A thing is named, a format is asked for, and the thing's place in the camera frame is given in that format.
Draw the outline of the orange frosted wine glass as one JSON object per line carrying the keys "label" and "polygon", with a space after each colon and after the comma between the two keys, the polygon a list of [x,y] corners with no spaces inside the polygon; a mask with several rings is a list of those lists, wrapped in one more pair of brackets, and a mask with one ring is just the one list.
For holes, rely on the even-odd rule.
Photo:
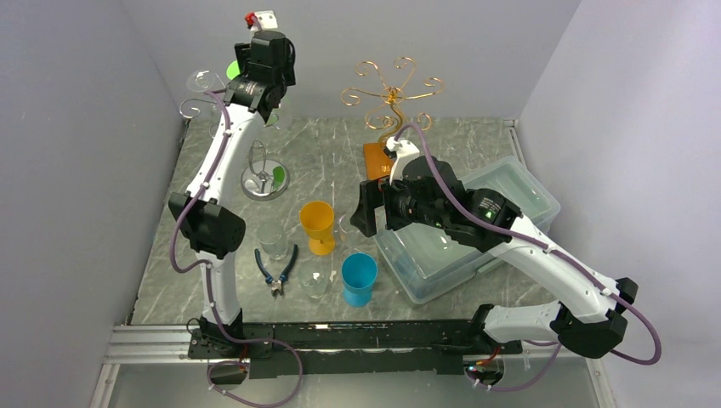
{"label": "orange frosted wine glass", "polygon": [[333,236],[335,214],[330,204],[324,201],[306,203],[299,212],[299,220],[314,255],[326,256],[333,252],[336,245]]}

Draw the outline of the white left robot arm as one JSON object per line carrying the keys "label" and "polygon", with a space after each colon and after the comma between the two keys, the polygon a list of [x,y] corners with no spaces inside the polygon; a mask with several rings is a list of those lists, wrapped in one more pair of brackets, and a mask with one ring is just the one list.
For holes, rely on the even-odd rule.
{"label": "white left robot arm", "polygon": [[235,272],[246,223],[227,207],[228,201],[241,189],[254,141],[296,83],[295,47],[285,34],[256,31],[250,42],[237,43],[235,52],[239,75],[225,88],[205,92],[222,117],[204,161],[185,191],[168,197],[175,220],[171,266],[180,274],[194,268],[202,272],[200,330],[224,357],[238,354],[247,342]]}

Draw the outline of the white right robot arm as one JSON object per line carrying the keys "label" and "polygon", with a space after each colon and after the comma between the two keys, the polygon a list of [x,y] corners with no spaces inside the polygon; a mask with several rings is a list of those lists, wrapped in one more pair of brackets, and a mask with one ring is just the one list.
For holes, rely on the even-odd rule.
{"label": "white right robot arm", "polygon": [[422,157],[411,160],[398,180],[361,182],[350,222],[372,237],[378,232],[375,211],[381,207],[387,229],[421,224],[443,230],[455,242],[513,265],[554,295],[554,301],[536,306],[480,305],[468,330],[473,349],[488,353],[500,343],[556,341],[580,356],[598,359],[622,342],[626,308],[618,301],[634,301],[634,281],[580,272],[579,261],[555,249],[504,195],[488,188],[468,189],[448,163],[435,165],[444,187]]}

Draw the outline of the blue wine glass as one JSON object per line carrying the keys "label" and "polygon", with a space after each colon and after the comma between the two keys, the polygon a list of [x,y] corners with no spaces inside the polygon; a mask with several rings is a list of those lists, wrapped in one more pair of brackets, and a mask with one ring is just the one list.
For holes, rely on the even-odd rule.
{"label": "blue wine glass", "polygon": [[374,258],[363,252],[349,255],[342,264],[343,298],[354,308],[366,306],[372,299],[372,290],[378,277]]}

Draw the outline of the ribbed clear wine glass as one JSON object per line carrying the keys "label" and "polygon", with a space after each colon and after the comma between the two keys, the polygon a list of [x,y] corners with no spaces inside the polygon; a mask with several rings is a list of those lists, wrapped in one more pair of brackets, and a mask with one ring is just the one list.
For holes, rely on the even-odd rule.
{"label": "ribbed clear wine glass", "polygon": [[282,260],[288,252],[288,241],[285,231],[279,222],[266,222],[256,229],[258,242],[269,258]]}

